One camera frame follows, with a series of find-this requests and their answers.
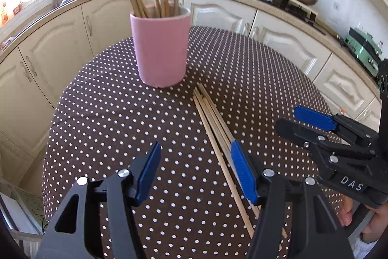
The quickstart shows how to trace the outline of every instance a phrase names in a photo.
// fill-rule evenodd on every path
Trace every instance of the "screw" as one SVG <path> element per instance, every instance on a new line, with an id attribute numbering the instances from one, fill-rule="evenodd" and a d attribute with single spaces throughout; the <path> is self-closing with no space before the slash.
<path id="1" fill-rule="evenodd" d="M 314 178 L 307 177 L 305 179 L 305 183 L 308 184 L 308 185 L 315 185 L 315 180 L 314 180 Z"/>
<path id="2" fill-rule="evenodd" d="M 124 177 L 129 175 L 129 170 L 128 169 L 121 169 L 121 170 L 119 170 L 118 174 L 119 174 L 119 177 L 124 178 Z"/>
<path id="3" fill-rule="evenodd" d="M 330 160 L 330 162 L 333 163 L 333 164 L 338 163 L 338 157 L 337 157 L 337 156 L 331 155 L 331 156 L 329 157 L 329 160 Z"/>
<path id="4" fill-rule="evenodd" d="M 80 177 L 77 179 L 77 185 L 86 185 L 88 183 L 88 178 Z"/>
<path id="5" fill-rule="evenodd" d="M 264 169 L 263 175 L 265 175 L 265 177 L 273 177 L 275 172 L 272 169 Z"/>

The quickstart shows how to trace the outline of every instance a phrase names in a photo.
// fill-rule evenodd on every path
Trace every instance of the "kitchen counter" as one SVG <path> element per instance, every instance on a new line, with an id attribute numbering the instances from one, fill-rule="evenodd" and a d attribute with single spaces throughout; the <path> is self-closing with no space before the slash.
<path id="1" fill-rule="evenodd" d="M 69 2 L 64 6 L 61 6 L 58 9 L 50 11 L 45 16 L 39 18 L 37 21 L 35 21 L 29 27 L 27 27 L 24 31 L 19 33 L 19 35 L 16 36 L 16 38 L 8 45 L 8 47 L 5 48 L 5 50 L 0 54 L 0 63 L 10 52 L 12 52 L 14 48 L 16 48 L 24 39 L 26 39 L 31 33 L 36 31 L 42 25 L 54 19 L 55 17 L 61 15 L 62 13 L 76 6 L 84 4 L 85 2 L 88 2 L 88 1 L 90 0 L 73 0 L 72 2 Z M 310 25 L 302 22 L 301 20 L 292 16 L 291 14 L 288 14 L 287 12 L 284 12 L 283 10 L 280 10 L 265 2 L 262 2 L 259 0 L 233 0 L 233 1 L 240 2 L 242 4 L 267 12 L 268 14 L 271 14 L 293 25 L 294 27 L 302 30 L 303 32 L 307 33 L 308 35 L 310 35 L 311 37 L 313 37 L 314 39 L 322 43 L 325 47 L 330 49 L 341 60 L 343 60 L 343 62 L 345 62 L 366 83 L 366 85 L 375 94 L 375 96 L 379 97 L 379 89 L 376 86 L 376 83 L 370 78 L 368 73 L 366 73 L 366 71 L 364 71 L 364 69 L 358 64 L 358 62 L 353 58 L 353 56 L 351 56 L 349 52 L 344 50 L 331 35 L 329 34 L 323 35 L 322 33 L 317 31 Z"/>

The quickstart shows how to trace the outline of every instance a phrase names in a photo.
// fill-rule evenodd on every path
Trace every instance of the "brown tablecloth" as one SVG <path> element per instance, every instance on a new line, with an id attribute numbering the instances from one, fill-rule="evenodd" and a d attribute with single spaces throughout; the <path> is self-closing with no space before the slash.
<path id="1" fill-rule="evenodd" d="M 147 257 L 244 258 L 250 238 L 192 99 L 199 82 L 245 150 L 289 179 L 317 176 L 308 152 L 278 137 L 274 125 L 279 117 L 292 118 L 298 105 L 329 112 L 318 89 L 262 43 L 192 27 L 187 73 L 174 87 L 155 89 L 139 79 L 132 38 L 96 56 L 69 84 L 56 108 L 45 157 L 46 217 L 53 216 L 78 177 L 109 177 L 159 141 L 162 161 L 153 188 L 135 209 Z M 326 194 L 337 208 L 339 194 L 328 189 Z M 111 256 L 105 209 L 101 205 L 104 252 Z M 248 213 L 255 224 L 252 210 Z M 280 258 L 288 241 L 282 240 Z"/>

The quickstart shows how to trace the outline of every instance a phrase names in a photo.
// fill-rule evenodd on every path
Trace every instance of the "finger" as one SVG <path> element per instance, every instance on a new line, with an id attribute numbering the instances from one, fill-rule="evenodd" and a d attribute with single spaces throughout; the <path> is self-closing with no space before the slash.
<path id="1" fill-rule="evenodd" d="M 370 234 L 370 233 L 372 232 L 371 225 L 368 224 L 368 225 L 362 230 L 362 232 L 363 232 L 364 234 Z"/>
<path id="2" fill-rule="evenodd" d="M 338 211 L 338 218 L 342 226 L 348 226 L 352 222 L 353 215 L 352 213 L 345 212 L 345 208 L 341 207 Z"/>
<path id="3" fill-rule="evenodd" d="M 342 196 L 342 206 L 345 211 L 345 213 L 349 213 L 352 210 L 353 207 L 353 199 L 343 195 Z"/>

